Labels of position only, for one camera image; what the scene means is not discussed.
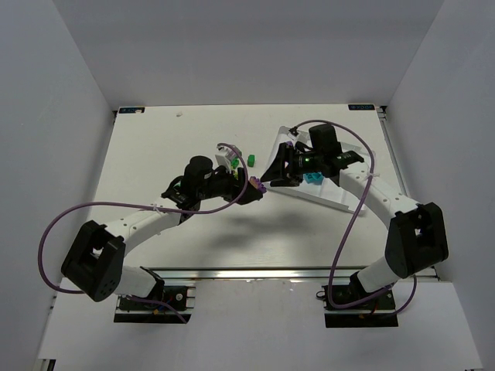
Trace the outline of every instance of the purple cable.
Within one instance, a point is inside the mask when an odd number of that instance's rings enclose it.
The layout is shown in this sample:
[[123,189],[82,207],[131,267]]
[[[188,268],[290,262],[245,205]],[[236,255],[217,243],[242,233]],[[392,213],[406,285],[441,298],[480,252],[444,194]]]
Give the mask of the purple cable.
[[213,210],[206,210],[206,211],[192,211],[192,210],[180,210],[180,209],[168,209],[165,207],[155,207],[155,206],[149,206],[149,205],[136,205],[133,203],[113,203],[113,202],[106,202],[106,201],[95,201],[91,203],[81,203],[79,205],[75,205],[70,207],[69,209],[61,212],[58,216],[53,219],[50,224],[46,227],[45,231],[43,232],[43,235],[41,236],[41,240],[39,241],[39,246],[38,246],[38,270],[39,274],[41,275],[41,278],[47,284],[50,288],[52,288],[55,291],[58,292],[63,292],[64,294],[83,294],[83,291],[79,290],[67,290],[66,288],[61,288],[60,286],[56,286],[54,283],[52,283],[49,278],[46,276],[45,268],[43,267],[43,249],[45,247],[45,242],[46,238],[48,237],[48,234],[50,233],[51,229],[55,224],[62,219],[65,215],[72,213],[73,211],[76,211],[78,209],[83,209],[84,207],[90,207],[90,206],[117,206],[117,207],[127,207],[129,209],[140,209],[140,210],[150,210],[150,211],[161,211],[162,213],[178,213],[178,214],[194,214],[194,215],[208,215],[208,214],[213,214],[213,213],[218,213],[219,211],[222,211],[226,209],[227,207],[232,206],[235,204],[243,194],[246,192],[246,189],[248,188],[249,184],[249,177],[248,177],[248,167],[246,166],[246,163],[244,162],[243,158],[241,157],[241,153],[233,146],[233,145],[228,145],[227,143],[219,143],[217,146],[222,146],[222,147],[227,147],[234,151],[234,153],[237,155],[237,157],[241,160],[241,164],[244,168],[244,187],[241,190],[241,193],[239,193],[239,196],[237,196],[235,199],[230,201],[228,204],[223,205],[221,207],[218,207]]
[[187,323],[187,321],[185,320],[185,318],[183,316],[181,316],[180,313],[178,313],[178,311],[173,307],[171,306],[170,304],[168,303],[165,303],[164,301],[160,301],[160,300],[150,300],[150,299],[143,299],[143,298],[140,298],[138,296],[134,296],[134,295],[129,295],[126,297],[127,299],[129,300],[132,300],[132,301],[137,301],[138,303],[146,303],[146,304],[156,304],[156,305],[163,305],[164,307],[168,308],[170,311],[173,311],[173,313],[179,317],[179,319],[184,322],[184,323]]
[[[307,120],[307,121],[302,122],[301,124],[297,124],[294,127],[294,129],[299,128],[299,127],[301,127],[303,125],[312,124],[312,123],[330,124],[330,125],[332,125],[332,126],[334,126],[336,128],[340,128],[340,129],[343,129],[343,130],[347,131],[348,133],[351,133],[358,141],[361,142],[361,144],[368,151],[368,154],[370,155],[370,162],[371,162],[370,163],[370,173],[373,174],[373,172],[374,172],[374,156],[373,156],[373,152],[371,151],[370,146],[364,141],[364,139],[362,139],[362,137],[360,137],[358,135],[358,133],[350,130],[349,128],[346,128],[343,125],[336,124],[335,122],[331,122],[331,121],[327,121],[327,120]],[[332,292],[332,289],[331,288],[332,288],[332,283],[333,283],[333,277],[335,276],[335,270],[336,270],[336,267],[337,267],[337,263],[339,261],[339,258],[340,258],[340,255],[342,253],[343,247],[346,244],[347,238],[349,237],[350,231],[352,230],[353,225],[356,222],[357,216],[359,215],[359,212],[361,211],[361,208],[363,207],[364,201],[366,200],[366,196],[368,195],[368,192],[370,191],[372,180],[373,180],[372,177],[369,176],[368,177],[368,180],[367,180],[367,183],[366,183],[366,186],[364,187],[363,195],[361,196],[361,198],[359,200],[359,203],[357,204],[356,211],[354,211],[352,217],[350,218],[349,224],[347,224],[347,228],[346,228],[346,230],[345,230],[345,232],[344,232],[344,234],[342,236],[342,240],[340,241],[339,247],[337,248],[337,251],[335,252],[335,257],[333,258],[332,267],[330,268],[330,276],[328,278],[328,292],[330,294],[328,295],[328,301],[336,309],[347,309],[347,308],[352,308],[352,307],[354,307],[356,305],[361,305],[363,303],[368,302],[369,300],[373,300],[375,298],[378,298],[379,296],[383,295],[385,292],[387,292],[388,290],[391,289],[391,286],[390,285],[389,286],[386,286],[386,287],[384,287],[384,288],[382,288],[382,289],[380,289],[378,291],[375,291],[370,296],[366,296],[365,298],[362,298],[362,299],[359,299],[359,300],[356,300],[356,301],[352,301],[352,302],[347,303],[347,304],[336,304],[333,301],[333,298],[332,298],[332,295],[331,295],[331,292]],[[415,290],[412,292],[412,295],[409,298],[410,300],[408,300],[406,302],[407,305],[411,302],[412,297],[414,296],[414,293],[415,293]]]
[[415,296],[417,287],[418,287],[418,278],[416,277],[416,275],[414,275],[414,276],[412,276],[412,291],[411,291],[411,294],[409,295],[408,300],[406,300],[405,303],[397,311],[394,311],[394,312],[390,313],[389,315],[384,315],[383,318],[388,318],[388,317],[391,317],[392,315],[398,315],[404,309],[406,309],[406,307],[409,304],[411,304],[411,301],[412,301],[413,297]]

